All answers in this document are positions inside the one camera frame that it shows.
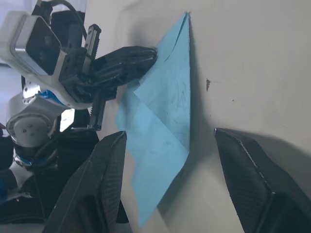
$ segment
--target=blue cloth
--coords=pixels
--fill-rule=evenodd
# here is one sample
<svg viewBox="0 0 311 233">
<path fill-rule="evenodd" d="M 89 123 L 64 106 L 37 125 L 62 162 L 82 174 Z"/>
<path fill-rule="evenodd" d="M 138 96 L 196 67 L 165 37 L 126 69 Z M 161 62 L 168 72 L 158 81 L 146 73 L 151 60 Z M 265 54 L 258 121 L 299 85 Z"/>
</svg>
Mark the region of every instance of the blue cloth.
<svg viewBox="0 0 311 233">
<path fill-rule="evenodd" d="M 135 160 L 132 178 L 143 225 L 183 167 L 190 144 L 189 16 L 157 45 L 155 65 L 129 84 L 116 117 Z"/>
</svg>

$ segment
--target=black cable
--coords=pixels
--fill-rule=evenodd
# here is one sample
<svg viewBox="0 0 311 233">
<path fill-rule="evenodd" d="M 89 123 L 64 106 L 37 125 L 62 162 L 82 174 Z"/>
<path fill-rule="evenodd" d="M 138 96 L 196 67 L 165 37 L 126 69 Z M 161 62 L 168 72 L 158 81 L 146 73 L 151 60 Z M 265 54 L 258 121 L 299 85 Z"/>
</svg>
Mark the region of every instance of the black cable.
<svg viewBox="0 0 311 233">
<path fill-rule="evenodd" d="M 49 3 L 51 4 L 52 7 L 57 6 L 57 5 L 64 5 L 66 7 L 69 8 L 69 10 L 74 14 L 74 16 L 76 17 L 77 22 L 79 23 L 80 27 L 82 28 L 82 33 L 83 33 L 83 37 L 84 39 L 86 39 L 87 33 L 86 33 L 86 29 L 84 27 L 84 24 L 78 14 L 78 12 L 76 11 L 76 9 L 66 0 L 51 0 L 49 1 Z"/>
</svg>

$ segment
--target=blue paper towel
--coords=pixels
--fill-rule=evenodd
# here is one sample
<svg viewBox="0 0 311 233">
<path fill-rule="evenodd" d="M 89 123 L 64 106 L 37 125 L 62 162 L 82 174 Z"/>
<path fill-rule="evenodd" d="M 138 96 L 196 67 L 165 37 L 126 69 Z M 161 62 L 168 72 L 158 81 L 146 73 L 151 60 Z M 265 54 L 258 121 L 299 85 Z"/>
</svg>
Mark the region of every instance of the blue paper towel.
<svg viewBox="0 0 311 233">
<path fill-rule="evenodd" d="M 116 117 L 135 160 L 132 178 L 143 225 L 183 167 L 190 143 L 189 16 L 157 45 L 155 65 L 129 84 Z"/>
</svg>

